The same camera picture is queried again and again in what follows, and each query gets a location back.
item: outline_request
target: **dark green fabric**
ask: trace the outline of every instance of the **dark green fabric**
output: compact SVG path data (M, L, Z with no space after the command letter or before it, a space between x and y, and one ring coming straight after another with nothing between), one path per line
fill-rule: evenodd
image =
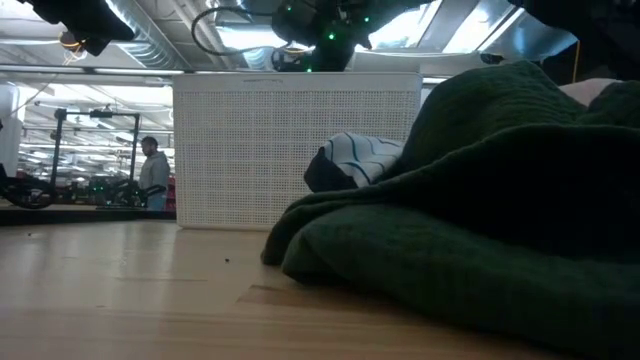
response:
M262 260L454 324L640 358L640 83L587 109L534 65L468 71L427 98L393 177L310 195Z

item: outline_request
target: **white mesh divider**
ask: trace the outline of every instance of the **white mesh divider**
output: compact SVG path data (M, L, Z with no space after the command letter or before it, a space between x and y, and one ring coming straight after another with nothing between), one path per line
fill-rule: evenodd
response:
M310 193L303 175L331 136L406 140L422 77L245 73L174 79L178 224L268 229Z

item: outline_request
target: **blue and white striped fabric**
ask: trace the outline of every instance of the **blue and white striped fabric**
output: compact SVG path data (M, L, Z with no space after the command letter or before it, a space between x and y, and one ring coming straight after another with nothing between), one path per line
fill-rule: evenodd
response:
M353 133L334 135L324 145L327 159L358 187L371 185L398 160L404 143Z

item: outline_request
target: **man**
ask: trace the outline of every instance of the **man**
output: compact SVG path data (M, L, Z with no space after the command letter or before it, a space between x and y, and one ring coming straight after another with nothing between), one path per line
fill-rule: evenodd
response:
M158 151L158 141L150 136L142 139L142 152L147 160L140 171L140 188L148 189L154 185L169 187L169 173L171 168L164 152ZM167 193L150 196L147 200L147 210L163 211L167 200Z

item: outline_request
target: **wooden table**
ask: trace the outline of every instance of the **wooden table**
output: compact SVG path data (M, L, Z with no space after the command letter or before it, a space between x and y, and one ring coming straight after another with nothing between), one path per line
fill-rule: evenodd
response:
M165 222L0 228L0 359L556 358L297 285L260 264L265 237Z

